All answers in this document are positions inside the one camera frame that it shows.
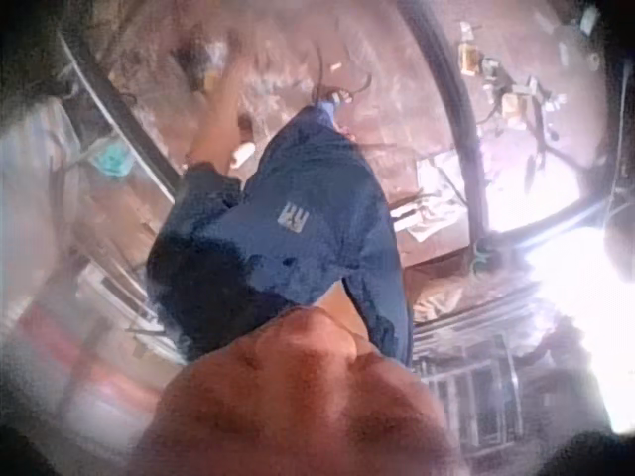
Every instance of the blue shirt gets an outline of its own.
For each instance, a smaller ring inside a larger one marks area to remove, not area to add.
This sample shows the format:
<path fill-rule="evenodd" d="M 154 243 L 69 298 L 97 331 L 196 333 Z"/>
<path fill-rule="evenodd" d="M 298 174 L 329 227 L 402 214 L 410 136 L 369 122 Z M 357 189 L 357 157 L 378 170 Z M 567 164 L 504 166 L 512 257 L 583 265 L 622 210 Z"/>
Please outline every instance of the blue shirt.
<path fill-rule="evenodd" d="M 189 360 L 342 280 L 371 342 L 409 363 L 412 319 L 386 199 L 357 147 L 314 108 L 274 138 L 244 191 L 212 166 L 191 168 L 147 272 Z"/>

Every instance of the dirt floor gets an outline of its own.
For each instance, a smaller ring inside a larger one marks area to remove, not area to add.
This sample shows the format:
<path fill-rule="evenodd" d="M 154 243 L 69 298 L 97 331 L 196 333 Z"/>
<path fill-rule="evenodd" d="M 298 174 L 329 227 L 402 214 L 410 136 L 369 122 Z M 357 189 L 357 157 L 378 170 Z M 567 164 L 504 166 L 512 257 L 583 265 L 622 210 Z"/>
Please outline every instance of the dirt floor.
<path fill-rule="evenodd" d="M 435 2 L 434 9 L 453 46 L 461 38 L 459 22 L 467 21 L 474 42 L 500 60 L 518 83 L 533 75 L 565 95 L 567 103 L 547 118 L 559 135 L 556 146 L 582 168 L 593 164 L 604 131 L 603 74 L 591 70 L 586 57 L 592 51 L 576 27 L 560 25 L 545 0 Z M 257 154 L 235 171 L 243 180 L 256 171 L 273 135 L 310 102 L 319 76 L 316 45 L 323 54 L 326 84 L 355 90 L 372 75 L 371 86 L 340 112 L 338 122 L 364 148 L 390 203 L 418 192 L 417 160 L 451 148 L 437 87 L 391 2 L 146 2 L 103 61 L 111 66 L 115 85 L 136 97 L 138 117 L 177 167 L 190 146 L 203 100 L 189 89 L 173 51 L 196 29 L 212 45 L 222 44 L 229 29 L 243 30 L 256 45 L 257 67 L 247 79 L 243 107 L 254 120 Z M 477 120 L 487 117 L 492 106 L 482 78 L 466 76 L 465 81 Z M 572 169 L 551 159 L 550 174 L 557 179 L 538 192 L 543 195 L 540 206 L 517 203 L 536 141 L 528 131 L 505 130 L 497 137 L 495 129 L 494 121 L 481 127 L 486 172 L 506 197 L 490 203 L 494 229 L 535 221 L 577 199 Z M 466 219 L 424 243 L 407 231 L 399 233 L 398 241 L 404 267 L 421 263 L 465 246 Z"/>

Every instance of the wire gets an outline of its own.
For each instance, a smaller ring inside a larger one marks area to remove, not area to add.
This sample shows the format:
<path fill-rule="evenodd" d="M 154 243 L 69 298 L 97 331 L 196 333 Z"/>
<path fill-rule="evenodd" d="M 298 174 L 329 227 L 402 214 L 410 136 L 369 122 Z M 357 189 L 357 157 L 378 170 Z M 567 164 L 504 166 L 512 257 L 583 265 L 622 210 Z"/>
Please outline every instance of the wire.
<path fill-rule="evenodd" d="M 613 174 L 613 183 L 611 184 L 611 193 L 608 197 L 608 205 L 606 207 L 606 214 L 604 216 L 603 230 L 606 230 L 608 220 L 611 218 L 611 208 L 615 201 L 615 189 L 617 188 L 617 182 L 620 175 L 620 165 L 622 162 L 622 148 L 624 146 L 624 111 L 626 109 L 626 90 L 628 88 L 628 80 L 633 72 L 633 63 L 630 59 L 624 62 L 624 71 L 622 75 L 622 94 L 620 100 L 619 111 L 619 133 L 617 136 L 617 157 L 615 159 L 615 173 Z"/>

